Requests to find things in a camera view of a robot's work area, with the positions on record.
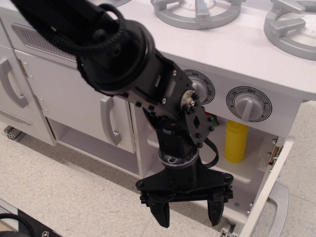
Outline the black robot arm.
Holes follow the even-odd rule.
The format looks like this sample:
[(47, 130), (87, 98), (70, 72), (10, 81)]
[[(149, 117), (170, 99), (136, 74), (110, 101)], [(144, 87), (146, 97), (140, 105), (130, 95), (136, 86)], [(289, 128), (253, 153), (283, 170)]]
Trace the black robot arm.
[(169, 227), (171, 202), (207, 201), (217, 225), (233, 197), (233, 176), (203, 164), (203, 145), (213, 119), (199, 102), (191, 80), (155, 47), (150, 32), (126, 20), (111, 4), (85, 0), (16, 0), (15, 7), (47, 41), (76, 57), (82, 78), (96, 91), (143, 109), (156, 131), (163, 171), (139, 180), (140, 200), (157, 222)]

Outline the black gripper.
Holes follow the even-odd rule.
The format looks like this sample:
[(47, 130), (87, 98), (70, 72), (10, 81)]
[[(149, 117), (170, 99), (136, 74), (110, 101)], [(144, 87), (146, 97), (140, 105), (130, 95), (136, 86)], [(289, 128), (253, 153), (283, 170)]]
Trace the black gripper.
[(205, 167), (200, 159), (183, 169), (164, 168), (136, 182), (140, 200), (148, 204), (162, 227), (170, 226), (170, 202), (206, 200), (212, 226), (220, 223), (224, 203), (233, 198), (231, 174)]

